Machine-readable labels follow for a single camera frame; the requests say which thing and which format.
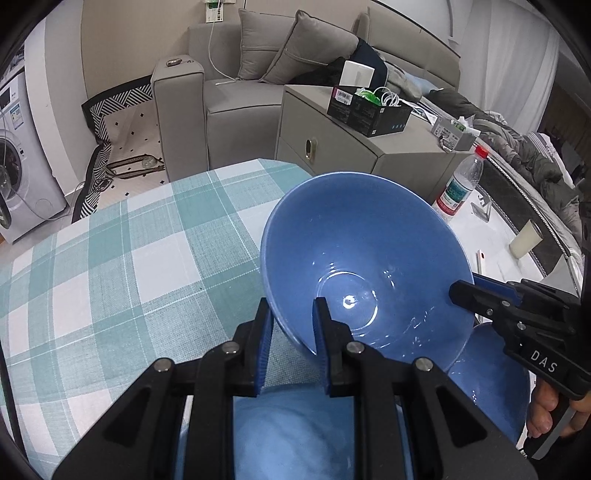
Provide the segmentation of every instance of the drawer handle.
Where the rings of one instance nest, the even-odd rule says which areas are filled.
[[[314,163],[317,145],[318,140],[316,140],[315,138],[313,138],[312,140],[306,140],[306,160],[308,160],[310,163]]]

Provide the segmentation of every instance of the bottle label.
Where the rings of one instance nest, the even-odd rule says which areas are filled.
[[[471,190],[468,190],[455,177],[452,177],[447,182],[443,193],[437,198],[437,206],[446,214],[455,215],[470,192]]]

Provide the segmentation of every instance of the plastic bottle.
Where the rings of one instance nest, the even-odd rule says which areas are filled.
[[[478,185],[482,175],[484,159],[487,156],[488,151],[486,148],[477,145],[475,154],[469,155],[457,166],[453,176],[447,182],[445,190],[433,203],[433,209],[446,222],[453,218],[466,201],[468,195],[470,195],[470,192]]]

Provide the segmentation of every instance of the green and white tablecloth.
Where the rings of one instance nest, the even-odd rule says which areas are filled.
[[[42,477],[155,359],[201,357],[252,320],[265,223],[308,177],[271,160],[205,172],[99,210],[2,268],[0,342]],[[276,326],[267,385],[315,377]]]

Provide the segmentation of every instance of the curtain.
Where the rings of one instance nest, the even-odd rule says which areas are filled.
[[[554,83],[558,32],[509,0],[475,0],[459,47],[459,92],[501,113],[520,133],[536,131]]]

